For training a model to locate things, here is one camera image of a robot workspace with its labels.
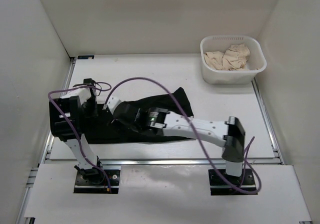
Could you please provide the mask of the black trousers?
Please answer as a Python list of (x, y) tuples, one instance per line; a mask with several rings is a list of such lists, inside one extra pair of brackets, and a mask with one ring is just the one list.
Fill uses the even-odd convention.
[[(174, 101), (168, 94), (145, 97), (130, 101), (137, 108), (164, 108), (181, 114)], [(89, 144), (121, 144), (121, 143), (166, 143), (185, 141), (186, 137), (179, 136), (145, 136), (126, 128), (113, 119), (112, 114), (103, 110), (103, 105), (97, 105), (98, 116), (91, 118), (86, 124), (84, 136)]]

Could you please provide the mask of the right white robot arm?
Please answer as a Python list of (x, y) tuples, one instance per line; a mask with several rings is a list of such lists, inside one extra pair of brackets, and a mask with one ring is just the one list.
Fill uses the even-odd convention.
[(227, 121), (185, 118), (165, 108), (136, 107), (114, 96), (103, 109), (109, 111), (122, 127), (147, 137), (150, 142), (157, 137), (182, 137), (214, 144), (222, 149), (226, 181), (236, 184), (243, 177), (246, 132), (237, 117), (231, 116)]

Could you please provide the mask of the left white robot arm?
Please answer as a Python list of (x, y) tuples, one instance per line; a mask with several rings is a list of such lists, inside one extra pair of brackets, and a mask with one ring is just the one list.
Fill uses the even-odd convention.
[(77, 173), (94, 185), (102, 184), (106, 177), (99, 157), (86, 140), (85, 130), (98, 116), (97, 96), (103, 91), (99, 82), (86, 78), (70, 89), (48, 93), (50, 131), (72, 151)]

